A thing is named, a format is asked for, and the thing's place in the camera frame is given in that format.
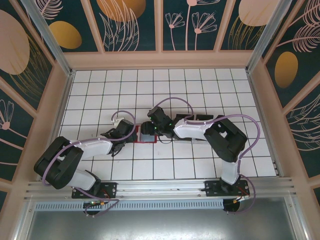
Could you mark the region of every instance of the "dark green wallpaper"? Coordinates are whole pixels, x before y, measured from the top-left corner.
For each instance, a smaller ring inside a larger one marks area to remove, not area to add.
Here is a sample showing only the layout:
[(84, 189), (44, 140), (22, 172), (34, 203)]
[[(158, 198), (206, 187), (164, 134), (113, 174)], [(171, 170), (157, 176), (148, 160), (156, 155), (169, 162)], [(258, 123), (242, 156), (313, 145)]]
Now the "dark green wallpaper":
[(0, 112), (0, 178), (11, 181), (34, 119), (2, 90)]
[(5, 191), (0, 191), (0, 213), (1, 213), (2, 207), (4, 206), (7, 194), (8, 193)]
[(199, 1), (191, 6), (185, 0), (163, 1), (164, 51), (185, 51), (186, 39), (187, 50), (214, 49), (226, 1), (208, 0), (205, 3)]
[(35, 4), (63, 52), (98, 51), (80, 0), (35, 0)]
[(270, 40), (268, 46), (266, 46), (266, 48), (265, 48), (265, 50), (264, 50), (264, 52), (263, 52), (263, 54), (262, 54), (262, 57), (263, 57), (263, 58), (265, 58), (265, 56), (266, 56), (266, 54), (268, 53), (271, 45), (274, 43), (274, 39), (278, 36), (280, 30), (282, 29), (284, 23), (286, 22), (287, 18), (289, 17), (289, 15), (290, 15), (292, 9), (294, 8), (294, 6), (296, 5), (297, 1), (298, 1), (298, 0), (292, 0), (292, 2), (291, 2), (291, 4), (290, 4), (290, 7), (289, 7), (288, 11), (286, 12), (286, 14), (284, 15), (284, 17), (283, 17), (283, 19), (282, 19), (282, 21), (281, 21), (278, 29), (277, 29), (276, 32), (274, 33), (274, 35), (273, 35), (272, 39)]
[(154, 0), (90, 3), (106, 52), (156, 50)]
[(9, 3), (0, 1), (0, 77), (38, 108), (52, 65)]
[(266, 63), (284, 107), (320, 71), (320, 2), (306, 0)]
[(236, 0), (221, 50), (253, 50), (279, 0)]
[(308, 176), (320, 174), (320, 85), (287, 115), (295, 144)]

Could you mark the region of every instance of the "grid tile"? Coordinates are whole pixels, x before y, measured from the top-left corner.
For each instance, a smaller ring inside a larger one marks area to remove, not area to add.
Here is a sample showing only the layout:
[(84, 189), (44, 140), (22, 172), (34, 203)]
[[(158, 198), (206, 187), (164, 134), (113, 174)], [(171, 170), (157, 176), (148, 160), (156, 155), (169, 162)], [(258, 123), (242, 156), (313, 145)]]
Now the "grid tile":
[(251, 93), (251, 88), (247, 80), (234, 81), (234, 86), (237, 93)]
[(106, 81), (106, 75), (107, 75), (107, 71), (106, 70), (92, 71), (91, 72), (91, 76), (90, 76), (90, 82), (102, 82), (102, 83), (104, 83)]
[(187, 81), (201, 80), (199, 69), (185, 69), (184, 75)]
[(102, 95), (95, 95), (95, 96), (86, 96), (84, 109), (100, 109), (102, 102)]
[(152, 180), (153, 179), (153, 160), (134, 160), (133, 161), (133, 180)]
[(192, 159), (193, 151), (191, 142), (173, 142), (174, 159)]
[[(113, 128), (111, 116), (126, 110), (136, 122), (148, 121), (152, 106), (168, 97), (188, 101), (195, 114), (246, 114), (260, 121), (244, 69), (143, 69), (77, 71), (60, 135), (69, 140), (88, 139)], [(187, 104), (168, 100), (160, 105), (168, 116), (190, 113)], [(117, 114), (129, 121), (131, 118)], [(230, 119), (255, 140), (254, 123), (242, 117)], [(275, 176), (267, 141), (260, 140), (242, 159), (241, 172), (249, 177)], [(222, 160), (205, 142), (128, 143), (117, 154), (84, 159), (79, 169), (92, 171), (102, 180), (194, 179), (221, 176)]]
[(247, 80), (246, 70), (244, 68), (232, 68), (230, 69), (233, 80)]
[(111, 179), (112, 180), (131, 180), (133, 160), (113, 161)]
[(174, 161), (172, 159), (155, 159), (153, 161), (154, 179), (174, 179)]
[(82, 114), (81, 124), (82, 125), (96, 125), (99, 123), (100, 117), (99, 110), (84, 110)]
[(215, 70), (215, 73), (218, 80), (232, 80), (229, 68), (218, 68)]
[(201, 80), (217, 80), (214, 69), (200, 69)]
[(90, 80), (90, 74), (91, 74), (91, 71), (76, 71), (73, 82), (74, 83), (87, 83)]
[(187, 81), (186, 92), (189, 94), (203, 93), (201, 81)]
[(194, 179), (195, 166), (193, 159), (175, 159), (174, 160), (174, 178), (175, 179)]
[(202, 81), (202, 88), (205, 94), (219, 93), (218, 81)]
[(184, 81), (185, 71), (183, 69), (169, 69), (170, 81)]
[(120, 82), (106, 82), (104, 85), (104, 95), (119, 95), (120, 94)]
[(87, 95), (102, 95), (104, 94), (104, 82), (90, 82)]
[(168, 81), (169, 70), (168, 69), (154, 69), (153, 70), (153, 81)]
[(154, 78), (154, 71), (152, 69), (138, 70), (138, 81), (152, 81)]
[(276, 176), (271, 157), (254, 157), (254, 163), (258, 177)]
[(232, 80), (231, 81), (219, 80), (218, 84), (219, 84), (220, 93), (235, 93), (236, 92), (234, 81), (232, 81)]
[(185, 93), (187, 93), (185, 81), (171, 81), (170, 82), (170, 93), (171, 94), (185, 94)]
[(138, 70), (122, 70), (122, 82), (136, 82)]
[(71, 96), (86, 95), (88, 91), (88, 83), (73, 83)]
[(197, 179), (215, 178), (215, 164), (213, 158), (194, 159), (195, 177)]
[(82, 110), (85, 106), (86, 96), (70, 96), (66, 107), (68, 110)]
[(152, 94), (154, 83), (152, 81), (141, 81), (137, 83), (137, 94)]
[(106, 71), (106, 82), (120, 82), (122, 70), (108, 70)]

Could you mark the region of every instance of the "black grid line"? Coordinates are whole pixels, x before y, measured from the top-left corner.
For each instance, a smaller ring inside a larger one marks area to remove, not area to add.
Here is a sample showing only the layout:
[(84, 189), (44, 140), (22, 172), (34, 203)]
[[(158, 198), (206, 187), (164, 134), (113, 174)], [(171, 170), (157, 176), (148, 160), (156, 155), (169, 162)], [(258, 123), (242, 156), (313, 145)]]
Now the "black grid line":
[[(136, 85), (135, 85), (135, 110), (134, 110), (134, 117), (137, 118), (137, 95), (138, 95), (138, 70), (136, 71)], [(135, 159), (135, 144), (133, 143), (133, 151), (132, 151), (132, 175), (131, 179), (134, 179), (134, 159)]]
[[(205, 94), (235, 94), (236, 92), (206, 92)], [(164, 95), (164, 94), (168, 94), (168, 93), (153, 93), (153, 95)], [(189, 95), (193, 95), (193, 94), (201, 94), (201, 92), (189, 92)], [(239, 94), (252, 94), (252, 92), (239, 92)], [(70, 95), (71, 97), (77, 96), (77, 97), (84, 97), (84, 96), (115, 96), (115, 95), (119, 95), (119, 94), (78, 94), (78, 95)], [(135, 96), (136, 94), (128, 94), (128, 93), (122, 93), (121, 96), (127, 96), (127, 95), (133, 95)], [(139, 93), (137, 95), (151, 95), (151, 93)]]
[[(155, 106), (155, 79), (154, 79), (154, 70), (152, 70), (152, 107)], [(155, 144), (152, 144), (152, 179), (155, 179)]]
[[(104, 81), (106, 81), (106, 77), (107, 77), (107, 71), (105, 71), (105, 76), (104, 76)], [(105, 92), (105, 87), (106, 87), (106, 84), (103, 85), (103, 93)], [(104, 102), (104, 97), (102, 96), (102, 99), (101, 99), (101, 105), (100, 105), (100, 108), (102, 109), (102, 104)], [(99, 112), (99, 119), (98, 119), (98, 124), (97, 124), (97, 128), (96, 128), (96, 136), (98, 136), (99, 134), (99, 126), (100, 126), (100, 117), (101, 117), (101, 110)], [(94, 167), (94, 160), (95, 160), (95, 157), (93, 157), (93, 160), (92, 160), (92, 166), (91, 166), (91, 172), (92, 172), (92, 168)]]
[[(236, 99), (238, 100), (238, 103), (239, 103), (239, 106), (240, 106), (240, 101), (239, 101), (239, 98), (238, 98), (238, 93), (236, 93)], [(244, 125), (244, 129), (245, 129), (245, 133), (246, 135), (248, 136), (248, 131), (247, 131), (247, 128), (246, 128), (246, 124), (245, 124), (245, 120), (243, 119), (243, 125)], [(255, 169), (255, 173), (256, 175), (258, 176), (258, 171), (257, 171), (257, 167), (256, 167), (256, 163), (255, 163), (255, 159), (254, 159), (254, 154), (252, 152), (252, 148), (250, 149), (250, 152), (251, 152), (251, 155), (252, 155), (252, 160), (253, 160), (253, 165), (254, 165), (254, 169)]]
[[(202, 94), (203, 94), (203, 101), (204, 101), (204, 107), (205, 107), (205, 114), (208, 114), (208, 111), (207, 111), (207, 105), (206, 105), (206, 99), (205, 99), (205, 91), (204, 91), (204, 85), (203, 85), (203, 82), (202, 82), (202, 75), (201, 75), (201, 71), (199, 69), (199, 72), (200, 72), (200, 79), (201, 79), (201, 86), (202, 86)], [(216, 164), (215, 164), (215, 157), (214, 157), (214, 149), (211, 147), (211, 153), (212, 153), (212, 161), (213, 161), (213, 167), (214, 167), (214, 174), (215, 176), (217, 177), (217, 170), (216, 170)], [(194, 177), (197, 178), (196, 176), (196, 166), (194, 166)]]
[[(169, 82), (169, 97), (171, 98), (171, 89), (170, 89), (170, 72), (168, 69), (168, 82)], [(170, 117), (172, 119), (172, 108), (171, 108), (171, 99), (169, 99), (170, 102)], [(175, 174), (175, 152), (174, 152), (174, 141), (171, 141), (171, 146), (172, 146), (172, 164), (173, 164), (173, 179), (176, 178), (176, 174)]]

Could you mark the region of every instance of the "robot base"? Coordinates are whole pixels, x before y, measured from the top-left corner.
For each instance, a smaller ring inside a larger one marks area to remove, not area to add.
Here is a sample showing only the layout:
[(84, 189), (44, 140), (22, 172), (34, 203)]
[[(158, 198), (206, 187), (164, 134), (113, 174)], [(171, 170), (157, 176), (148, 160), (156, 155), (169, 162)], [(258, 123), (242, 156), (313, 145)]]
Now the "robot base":
[(249, 186), (247, 180), (237, 180), (237, 182), (233, 185), (229, 185), (227, 183), (223, 183), (220, 180), (211, 180), (204, 182), (205, 189), (202, 191), (205, 192), (207, 197), (229, 197), (229, 196), (242, 196), (250, 195)]
[[(116, 198), (117, 194), (117, 183), (116, 182), (102, 182), (100, 184), (100, 191), (96, 194), (96, 197), (107, 199), (106, 193), (109, 195), (111, 199)], [(91, 199), (87, 195), (84, 195), (82, 192), (78, 191), (77, 189), (72, 190), (72, 199)]]

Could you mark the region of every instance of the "pink flower illustration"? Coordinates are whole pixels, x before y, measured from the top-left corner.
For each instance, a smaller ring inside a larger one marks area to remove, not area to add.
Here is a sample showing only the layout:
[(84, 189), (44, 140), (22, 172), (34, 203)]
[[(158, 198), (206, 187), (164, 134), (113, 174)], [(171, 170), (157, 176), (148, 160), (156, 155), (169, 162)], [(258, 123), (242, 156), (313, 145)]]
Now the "pink flower illustration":
[(186, 22), (183, 21), (183, 17), (181, 16), (181, 13), (173, 13), (172, 16), (171, 16), (171, 13), (167, 13), (165, 15), (165, 19), (170, 28), (172, 47), (173, 47), (173, 50), (175, 51), (176, 48), (175, 48), (172, 29), (183, 27), (184, 25), (186, 25)]
[(217, 25), (214, 24), (216, 19), (215, 13), (203, 13), (199, 18), (199, 12), (192, 14), (192, 24), (195, 32), (194, 50), (197, 50), (198, 34), (209, 33), (217, 30)]
[[(6, 103), (3, 99), (0, 100), (0, 130), (3, 130), (3, 131), (9, 130), (9, 131), (13, 132), (14, 134), (17, 134), (18, 136), (26, 139), (27, 138), (26, 136), (24, 136), (24, 135), (22, 135), (22, 134), (20, 134), (10, 128), (10, 123), (11, 123), (11, 120), (12, 120), (12, 117), (14, 114), (14, 109), (15, 109), (15, 105), (11, 101), (8, 101), (7, 105), (6, 105)], [(19, 150), (24, 149), (23, 147), (18, 146), (12, 142), (6, 141), (2, 138), (0, 138), (0, 142), (7, 144), (11, 147), (14, 147), (16, 149), (19, 149)], [(17, 165), (17, 163), (8, 163), (8, 162), (0, 162), (0, 164)]]

